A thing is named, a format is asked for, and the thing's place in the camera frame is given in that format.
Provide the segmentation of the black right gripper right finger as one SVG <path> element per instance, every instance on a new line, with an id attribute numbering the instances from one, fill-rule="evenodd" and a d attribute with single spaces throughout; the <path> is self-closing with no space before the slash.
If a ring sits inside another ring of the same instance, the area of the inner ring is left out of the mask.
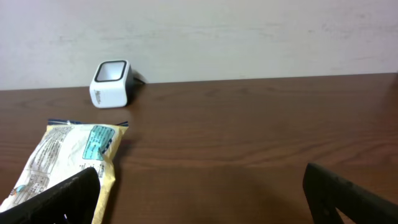
<path id="1" fill-rule="evenodd" d="M 306 166 L 303 191 L 314 223 L 397 224 L 397 205 L 314 163 Z"/>

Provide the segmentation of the yellow white snack bag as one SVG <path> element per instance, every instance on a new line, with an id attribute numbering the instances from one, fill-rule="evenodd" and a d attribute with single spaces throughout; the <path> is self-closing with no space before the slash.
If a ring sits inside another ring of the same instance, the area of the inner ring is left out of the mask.
<path id="1" fill-rule="evenodd" d="M 50 119 L 43 138 L 30 155 L 10 195 L 1 204 L 1 211 L 27 201 L 83 169 L 94 167 L 100 192 L 91 222 L 102 223 L 116 180 L 113 159 L 128 127 L 127 121 L 90 124 Z"/>

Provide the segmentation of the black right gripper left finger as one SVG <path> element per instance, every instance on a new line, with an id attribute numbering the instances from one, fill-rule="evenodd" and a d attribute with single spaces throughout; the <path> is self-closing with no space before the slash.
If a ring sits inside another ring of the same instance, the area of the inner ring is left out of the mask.
<path id="1" fill-rule="evenodd" d="M 91 223 L 99 194 L 98 173 L 89 167 L 2 212 L 1 223 Z"/>

